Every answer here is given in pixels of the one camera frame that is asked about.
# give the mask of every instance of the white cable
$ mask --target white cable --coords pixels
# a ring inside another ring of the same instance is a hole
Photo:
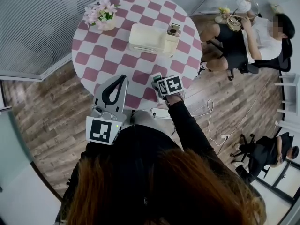
[[[253,104],[251,105],[251,107],[249,108],[249,110],[248,110],[248,112],[246,113],[246,115],[244,116],[244,118],[238,123],[238,125],[235,127],[235,129],[232,131],[232,133],[229,135],[229,137],[235,132],[235,130],[239,127],[239,125],[242,123],[242,121],[247,117],[247,115],[249,114],[249,112],[250,112],[250,110],[253,108],[253,106],[254,106],[254,104],[255,104],[255,102],[257,101],[257,99],[259,98],[259,96],[260,96],[260,94],[262,93],[262,91],[264,90],[264,88],[267,86],[267,84],[268,84],[268,82],[269,82],[269,80],[271,79],[271,77],[267,80],[267,82],[265,83],[265,85],[264,85],[264,87],[261,89],[261,91],[259,92],[259,94],[257,95],[257,97],[256,97],[256,99],[254,100],[254,102],[253,102]],[[210,107],[209,107],[209,102],[212,102],[212,108],[210,109]],[[208,120],[208,132],[210,133],[210,119],[211,119],[211,116],[212,116],[212,111],[214,110],[214,101],[212,100],[212,99],[209,99],[208,101],[207,101],[207,108],[208,108],[208,110],[210,111],[210,112],[208,112],[208,113],[205,113],[205,114],[202,114],[202,115],[191,115],[192,117],[202,117],[202,116],[204,116],[204,115],[210,115],[210,118],[209,118],[209,120]],[[171,118],[161,118],[161,117],[156,117],[155,119],[171,119]],[[221,143],[221,144],[217,144],[217,142],[214,140],[214,139],[212,139],[211,138],[211,134],[210,134],[210,139],[212,140],[212,141],[214,141],[215,142],[215,144],[219,147],[219,146],[221,146],[221,145],[223,145],[226,141],[227,141],[227,139],[229,138],[229,137],[227,137],[227,138],[224,138],[224,141]]]

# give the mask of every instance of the checkered table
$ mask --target checkered table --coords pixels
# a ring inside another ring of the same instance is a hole
[[[75,71],[92,94],[107,79],[125,74],[129,79],[125,106],[129,109],[156,107],[158,99],[151,87],[151,74],[180,75],[188,88],[199,70],[202,56],[200,37],[187,13],[170,0],[111,0],[120,4],[116,28],[100,31],[81,21],[74,35],[72,57]],[[168,29],[180,25],[180,41],[173,57],[131,51],[131,26],[142,23]]]

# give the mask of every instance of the table lamp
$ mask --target table lamp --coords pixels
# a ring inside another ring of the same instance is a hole
[[[251,1],[254,2],[254,4],[257,7],[257,13],[255,16],[250,17],[249,19],[254,19],[259,14],[259,6],[256,0],[236,0],[236,4],[238,5],[238,8],[234,11],[233,14],[230,14],[227,18],[227,25],[228,27],[233,31],[239,31],[241,29],[241,19],[243,17],[235,15],[235,12],[239,13],[246,13],[251,10],[252,4]]]

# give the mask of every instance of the black hair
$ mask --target black hair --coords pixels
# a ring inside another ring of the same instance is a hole
[[[292,157],[291,157],[291,159],[295,159],[298,156],[298,154],[299,154],[299,148],[297,146],[294,146],[292,148]]]
[[[276,14],[278,26],[282,27],[282,32],[287,35],[288,39],[292,39],[295,35],[295,27],[290,18],[285,14]]]

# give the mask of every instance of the small camera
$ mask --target small camera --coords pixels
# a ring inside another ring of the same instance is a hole
[[[171,26],[169,27],[167,34],[172,35],[172,36],[178,36],[178,31],[179,31],[180,25],[172,23]]]

